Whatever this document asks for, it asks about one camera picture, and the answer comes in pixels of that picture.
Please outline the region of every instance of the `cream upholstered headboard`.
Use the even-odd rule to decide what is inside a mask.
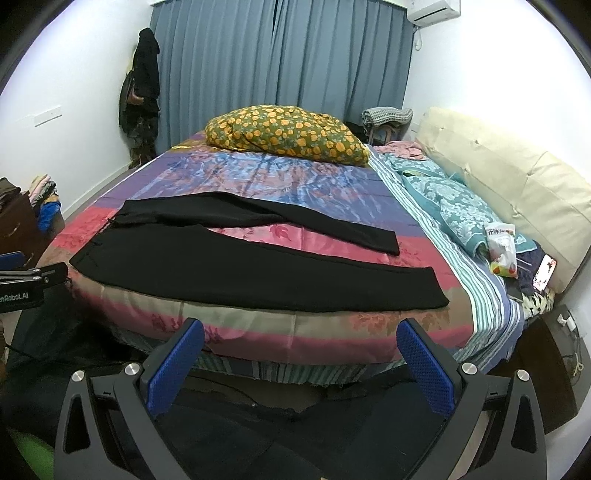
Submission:
[[[591,244],[591,185],[546,150],[451,110],[430,108],[416,141],[558,261],[550,286],[564,291]]]

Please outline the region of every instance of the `green pillow with orange flowers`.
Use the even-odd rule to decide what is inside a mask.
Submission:
[[[212,118],[207,143],[236,151],[287,155],[364,167],[368,149],[340,120],[297,106],[257,105]]]

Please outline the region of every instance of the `snack bag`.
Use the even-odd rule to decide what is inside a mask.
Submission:
[[[515,225],[493,222],[484,226],[491,272],[501,277],[517,278],[517,252],[515,251]]]

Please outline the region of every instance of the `blue curtain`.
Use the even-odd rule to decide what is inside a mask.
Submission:
[[[160,44],[161,153],[243,106],[298,105],[361,122],[401,107],[413,27],[378,0],[168,0]]]
[[[266,103],[359,124],[402,107],[413,44],[406,10],[377,0],[278,0]]]
[[[172,0],[154,7],[160,44],[158,153],[210,118],[265,101],[275,0]]]

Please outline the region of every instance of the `metal screw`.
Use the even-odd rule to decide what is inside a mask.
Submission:
[[[517,377],[520,380],[523,380],[524,382],[527,382],[530,379],[529,373],[526,372],[525,370],[518,370],[517,371]]]
[[[462,370],[464,370],[464,373],[466,375],[475,375],[476,372],[478,372],[476,365],[471,364],[470,362],[466,362],[465,364],[462,364]]]
[[[139,372],[138,364],[129,364],[127,367],[125,367],[125,373],[127,375],[135,375],[137,372]]]
[[[84,378],[84,372],[82,370],[77,370],[72,374],[72,380],[74,382],[80,382]]]

